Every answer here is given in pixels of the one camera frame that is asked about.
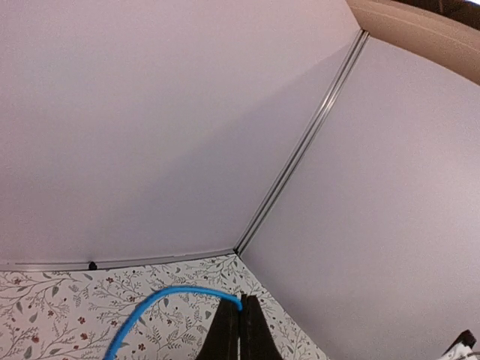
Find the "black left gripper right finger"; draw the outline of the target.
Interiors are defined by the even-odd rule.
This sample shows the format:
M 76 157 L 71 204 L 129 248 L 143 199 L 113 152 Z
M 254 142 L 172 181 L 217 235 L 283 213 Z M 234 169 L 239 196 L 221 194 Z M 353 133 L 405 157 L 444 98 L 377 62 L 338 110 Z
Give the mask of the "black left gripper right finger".
M 282 360 L 255 295 L 241 296 L 239 341 L 241 360 Z

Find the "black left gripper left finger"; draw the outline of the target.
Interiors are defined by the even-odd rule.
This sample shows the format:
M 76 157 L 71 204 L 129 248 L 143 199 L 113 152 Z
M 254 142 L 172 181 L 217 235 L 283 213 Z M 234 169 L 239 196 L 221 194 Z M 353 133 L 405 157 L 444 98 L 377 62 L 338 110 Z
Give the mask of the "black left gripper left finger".
M 196 360 L 236 360 L 239 356 L 239 311 L 221 299 Z

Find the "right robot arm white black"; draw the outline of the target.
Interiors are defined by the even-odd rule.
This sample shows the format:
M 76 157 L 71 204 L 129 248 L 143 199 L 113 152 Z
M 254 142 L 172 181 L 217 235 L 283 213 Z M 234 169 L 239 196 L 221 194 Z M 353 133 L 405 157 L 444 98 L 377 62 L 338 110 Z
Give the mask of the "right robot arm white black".
M 474 350 L 477 340 L 467 329 L 462 331 L 453 344 L 442 354 L 442 360 L 469 360 L 479 359 L 479 351 Z

